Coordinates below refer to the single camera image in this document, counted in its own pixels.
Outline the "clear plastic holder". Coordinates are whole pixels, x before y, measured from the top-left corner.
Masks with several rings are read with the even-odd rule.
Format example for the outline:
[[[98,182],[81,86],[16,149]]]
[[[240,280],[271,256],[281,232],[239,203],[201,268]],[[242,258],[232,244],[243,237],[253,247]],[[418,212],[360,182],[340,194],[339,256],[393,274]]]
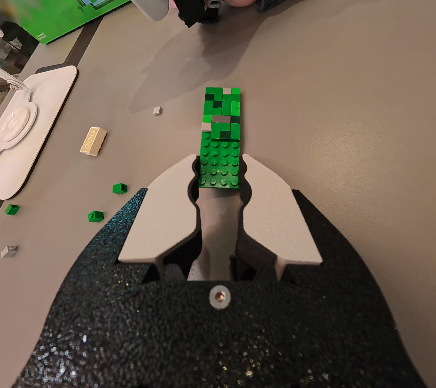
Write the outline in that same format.
[[[25,86],[25,84],[22,81],[18,80],[13,75],[7,73],[2,68],[0,69],[0,77],[2,80],[4,80],[5,82],[8,83],[10,89],[12,89],[14,91],[23,90],[23,91],[31,93],[31,89],[29,89],[27,86]]]

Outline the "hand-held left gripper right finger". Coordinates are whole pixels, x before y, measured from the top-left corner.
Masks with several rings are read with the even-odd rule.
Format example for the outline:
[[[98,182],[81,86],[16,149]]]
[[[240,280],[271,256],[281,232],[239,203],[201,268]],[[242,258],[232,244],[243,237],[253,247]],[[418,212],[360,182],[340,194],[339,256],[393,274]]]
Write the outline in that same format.
[[[236,258],[241,278],[272,271],[280,280],[289,265],[320,266],[319,249],[290,186],[248,154],[239,165],[241,183]]]

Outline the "cream brick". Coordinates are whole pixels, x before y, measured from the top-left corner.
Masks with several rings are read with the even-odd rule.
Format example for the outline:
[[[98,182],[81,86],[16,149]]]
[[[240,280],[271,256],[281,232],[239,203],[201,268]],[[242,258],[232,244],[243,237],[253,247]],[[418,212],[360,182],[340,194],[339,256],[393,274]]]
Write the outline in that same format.
[[[102,128],[91,127],[80,152],[89,155],[97,156],[106,137],[107,131]]]

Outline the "white round disc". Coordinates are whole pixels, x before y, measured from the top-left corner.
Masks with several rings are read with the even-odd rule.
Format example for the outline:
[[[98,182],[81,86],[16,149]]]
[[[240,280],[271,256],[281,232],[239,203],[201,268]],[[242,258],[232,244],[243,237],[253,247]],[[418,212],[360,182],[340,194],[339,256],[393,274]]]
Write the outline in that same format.
[[[36,118],[38,108],[33,102],[14,104],[7,108],[0,121],[0,151],[19,144],[29,133]]]

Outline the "green brick plate assembly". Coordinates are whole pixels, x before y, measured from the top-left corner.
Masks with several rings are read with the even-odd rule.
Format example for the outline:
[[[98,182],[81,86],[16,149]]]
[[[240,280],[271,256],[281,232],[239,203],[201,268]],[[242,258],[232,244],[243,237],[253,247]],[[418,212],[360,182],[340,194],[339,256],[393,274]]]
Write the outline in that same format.
[[[239,189],[240,88],[206,87],[201,131],[199,187]]]

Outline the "white mat with black edge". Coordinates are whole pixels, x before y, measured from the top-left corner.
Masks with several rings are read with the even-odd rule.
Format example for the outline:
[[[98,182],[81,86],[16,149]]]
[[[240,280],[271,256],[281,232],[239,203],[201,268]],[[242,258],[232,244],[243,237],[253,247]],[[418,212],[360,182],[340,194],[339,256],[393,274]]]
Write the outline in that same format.
[[[73,65],[42,69],[22,81],[31,93],[14,91],[3,113],[8,107],[25,102],[35,103],[38,113],[23,140],[11,149],[0,151],[1,200],[14,198],[28,182],[77,76],[78,69]]]

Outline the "grey desk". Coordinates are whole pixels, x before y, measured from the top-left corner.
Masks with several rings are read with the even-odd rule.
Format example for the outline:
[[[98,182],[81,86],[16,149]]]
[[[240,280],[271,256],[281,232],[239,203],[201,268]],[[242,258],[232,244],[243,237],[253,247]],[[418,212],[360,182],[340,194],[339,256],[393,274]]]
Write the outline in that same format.
[[[358,251],[435,387],[435,0],[222,8],[188,29],[106,15],[26,186],[1,208],[1,387],[27,363],[69,269],[139,189],[198,153],[206,86],[243,92],[243,152]],[[159,116],[154,107],[162,107]],[[80,152],[91,127],[99,154]],[[125,194],[112,186],[128,185]],[[88,221],[91,211],[104,220]]]

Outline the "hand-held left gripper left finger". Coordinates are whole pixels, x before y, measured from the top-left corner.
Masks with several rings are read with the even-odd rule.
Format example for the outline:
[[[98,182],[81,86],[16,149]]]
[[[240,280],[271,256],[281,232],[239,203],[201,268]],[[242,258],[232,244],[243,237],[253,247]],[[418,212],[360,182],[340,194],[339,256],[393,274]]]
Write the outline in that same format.
[[[162,274],[168,265],[177,265],[188,278],[202,250],[199,176],[200,158],[192,154],[149,185],[118,255],[120,263],[155,265]]]

